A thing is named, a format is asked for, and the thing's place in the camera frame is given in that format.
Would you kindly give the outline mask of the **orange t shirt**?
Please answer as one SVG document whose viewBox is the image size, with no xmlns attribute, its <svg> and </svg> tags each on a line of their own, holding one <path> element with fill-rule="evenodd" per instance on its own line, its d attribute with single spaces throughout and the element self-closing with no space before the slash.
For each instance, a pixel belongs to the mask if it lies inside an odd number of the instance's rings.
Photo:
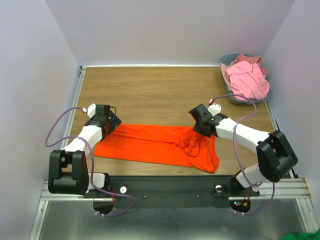
<svg viewBox="0 0 320 240">
<path fill-rule="evenodd" d="M 196 133 L 191 126 L 122 123 L 96 145 L 94 155 L 209 173 L 215 173 L 220 163 L 215 137 Z"/>
</svg>

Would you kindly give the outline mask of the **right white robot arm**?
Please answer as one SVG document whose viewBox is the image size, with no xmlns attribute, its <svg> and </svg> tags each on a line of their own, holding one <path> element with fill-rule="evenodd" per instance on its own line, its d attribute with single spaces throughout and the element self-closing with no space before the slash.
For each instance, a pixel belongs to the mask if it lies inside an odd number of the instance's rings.
<svg viewBox="0 0 320 240">
<path fill-rule="evenodd" d="M 257 156 L 257 164 L 240 167 L 231 179 L 230 189 L 242 195 L 248 188 L 257 188 L 264 181 L 279 182 L 297 163 L 298 158 L 285 134 L 279 130 L 260 131 L 240 124 L 221 113 L 219 104 L 206 107 L 198 105 L 189 111 L 195 120 L 193 131 L 205 137 L 218 137 L 251 150 Z"/>
</svg>

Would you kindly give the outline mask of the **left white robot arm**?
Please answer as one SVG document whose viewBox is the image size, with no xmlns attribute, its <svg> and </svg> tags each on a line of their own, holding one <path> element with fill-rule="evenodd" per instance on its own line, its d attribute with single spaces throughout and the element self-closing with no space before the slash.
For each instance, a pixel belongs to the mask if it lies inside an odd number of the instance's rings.
<svg viewBox="0 0 320 240">
<path fill-rule="evenodd" d="M 89 120 L 76 136 L 66 136 L 72 142 L 49 156 L 48 191 L 51 194 L 84 195 L 94 189 L 100 197 L 111 193 L 111 184 L 103 173 L 88 170 L 87 155 L 93 156 L 93 147 L 110 135 L 122 121 L 114 106 L 91 104 L 78 108 Z"/>
</svg>

